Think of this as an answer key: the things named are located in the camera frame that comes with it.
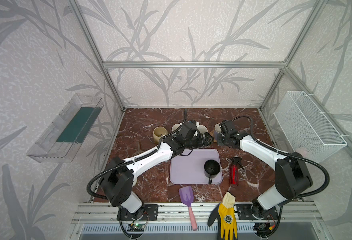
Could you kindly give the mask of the white speckled mug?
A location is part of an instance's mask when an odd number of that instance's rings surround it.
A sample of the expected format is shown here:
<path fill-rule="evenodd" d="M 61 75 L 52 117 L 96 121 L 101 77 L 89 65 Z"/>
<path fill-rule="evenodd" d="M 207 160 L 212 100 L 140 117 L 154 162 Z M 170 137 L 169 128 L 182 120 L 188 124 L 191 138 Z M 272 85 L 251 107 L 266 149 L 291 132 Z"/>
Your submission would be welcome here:
<path fill-rule="evenodd" d="M 207 127 L 204 125 L 201 125 L 199 122 L 196 122 L 196 126 L 197 126 L 198 131 L 194 134 L 195 137 L 197 137 L 198 134 L 204 134 L 204 133 L 208 132 Z"/>

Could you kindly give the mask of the lavender mug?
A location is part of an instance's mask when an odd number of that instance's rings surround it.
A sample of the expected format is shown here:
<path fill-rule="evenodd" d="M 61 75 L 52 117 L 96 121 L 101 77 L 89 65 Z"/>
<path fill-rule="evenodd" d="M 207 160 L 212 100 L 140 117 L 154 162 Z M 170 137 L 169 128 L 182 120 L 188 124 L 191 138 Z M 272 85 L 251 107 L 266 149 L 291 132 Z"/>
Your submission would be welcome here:
<path fill-rule="evenodd" d="M 215 142 L 217 142 L 219 139 L 222 138 L 222 131 L 221 131 L 220 124 L 216 124 L 214 126 L 213 137 Z"/>

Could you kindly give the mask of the light blue mug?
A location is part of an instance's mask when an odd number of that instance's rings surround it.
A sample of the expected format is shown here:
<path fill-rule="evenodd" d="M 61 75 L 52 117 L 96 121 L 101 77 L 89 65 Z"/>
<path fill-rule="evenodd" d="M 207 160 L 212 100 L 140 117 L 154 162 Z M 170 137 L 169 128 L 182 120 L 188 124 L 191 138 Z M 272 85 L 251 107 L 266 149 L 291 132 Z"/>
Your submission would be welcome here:
<path fill-rule="evenodd" d="M 178 131 L 180 131 L 182 126 L 182 123 L 178 123 L 172 126 L 172 133 L 177 133 Z"/>

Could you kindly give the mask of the black mug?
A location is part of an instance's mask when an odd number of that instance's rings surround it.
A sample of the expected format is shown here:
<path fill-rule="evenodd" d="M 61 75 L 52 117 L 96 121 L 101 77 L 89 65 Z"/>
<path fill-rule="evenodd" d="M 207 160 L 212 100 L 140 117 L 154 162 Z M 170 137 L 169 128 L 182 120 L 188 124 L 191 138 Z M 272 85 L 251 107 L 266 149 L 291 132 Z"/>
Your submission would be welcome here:
<path fill-rule="evenodd" d="M 208 183 L 211 185 L 213 178 L 220 173 L 221 167 L 219 162 L 208 160 L 204 164 L 204 174 L 208 178 Z"/>

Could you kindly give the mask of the beige ceramic mug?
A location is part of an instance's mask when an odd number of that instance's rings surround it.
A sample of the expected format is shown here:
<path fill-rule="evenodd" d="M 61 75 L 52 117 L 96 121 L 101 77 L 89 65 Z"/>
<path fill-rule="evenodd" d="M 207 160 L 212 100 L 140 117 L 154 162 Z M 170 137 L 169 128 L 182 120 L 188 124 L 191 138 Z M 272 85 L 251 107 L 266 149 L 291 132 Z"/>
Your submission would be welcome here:
<path fill-rule="evenodd" d="M 155 141 L 155 144 L 158 144 L 160 138 L 166 136 L 167 134 L 168 134 L 168 131 L 167 131 L 166 128 L 164 128 L 164 127 L 156 127 L 153 130 L 153 139 Z"/>

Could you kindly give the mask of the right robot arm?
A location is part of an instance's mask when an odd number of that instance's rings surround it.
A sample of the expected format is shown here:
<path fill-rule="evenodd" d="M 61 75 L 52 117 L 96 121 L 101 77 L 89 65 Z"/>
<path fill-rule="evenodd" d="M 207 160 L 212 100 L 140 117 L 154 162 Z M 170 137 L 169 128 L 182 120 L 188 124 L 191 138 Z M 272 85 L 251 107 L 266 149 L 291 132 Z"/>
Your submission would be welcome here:
<path fill-rule="evenodd" d="M 251 212 L 255 218 L 263 219 L 269 210 L 293 200 L 313 185 L 305 162 L 298 159 L 299 153 L 282 152 L 245 131 L 239 132 L 232 121 L 223 121 L 219 126 L 218 145 L 250 153 L 275 171 L 274 185 L 252 201 Z"/>

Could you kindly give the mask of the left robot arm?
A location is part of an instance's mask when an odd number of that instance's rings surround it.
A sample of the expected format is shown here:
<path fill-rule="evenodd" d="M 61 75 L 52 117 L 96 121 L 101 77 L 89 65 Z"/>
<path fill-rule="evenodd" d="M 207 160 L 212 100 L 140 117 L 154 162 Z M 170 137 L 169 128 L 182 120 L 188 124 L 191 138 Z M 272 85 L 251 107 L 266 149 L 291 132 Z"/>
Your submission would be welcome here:
<path fill-rule="evenodd" d="M 142 200 L 132 191 L 137 178 L 152 167 L 169 161 L 188 150 L 208 147 L 214 138 L 202 133 L 197 123 L 189 121 L 181 124 L 177 131 L 160 138 L 158 145 L 137 156 L 121 160 L 113 159 L 109 172 L 100 177 L 99 187 L 113 207 L 127 210 L 133 215 L 144 212 Z"/>

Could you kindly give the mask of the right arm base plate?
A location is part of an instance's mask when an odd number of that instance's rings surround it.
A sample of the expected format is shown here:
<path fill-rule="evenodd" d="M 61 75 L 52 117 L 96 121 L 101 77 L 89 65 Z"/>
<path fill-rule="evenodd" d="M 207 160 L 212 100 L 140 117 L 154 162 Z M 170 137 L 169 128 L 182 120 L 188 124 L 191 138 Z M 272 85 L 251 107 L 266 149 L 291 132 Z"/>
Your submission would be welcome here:
<path fill-rule="evenodd" d="M 258 204 L 235 204 L 234 210 L 238 214 L 240 220 L 277 220 L 278 211 L 275 207 L 265 210 L 263 207 Z"/>

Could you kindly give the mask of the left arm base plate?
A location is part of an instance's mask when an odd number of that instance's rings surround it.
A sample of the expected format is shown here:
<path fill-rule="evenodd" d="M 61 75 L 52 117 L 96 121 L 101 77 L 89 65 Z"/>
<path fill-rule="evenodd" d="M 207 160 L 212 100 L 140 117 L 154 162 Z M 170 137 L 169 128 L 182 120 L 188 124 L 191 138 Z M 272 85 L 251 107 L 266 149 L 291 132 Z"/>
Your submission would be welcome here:
<path fill-rule="evenodd" d="M 136 212 L 131 213 L 126 208 L 119 208 L 117 220 L 121 221 L 156 221 L 158 218 L 159 205 L 144 204 Z"/>

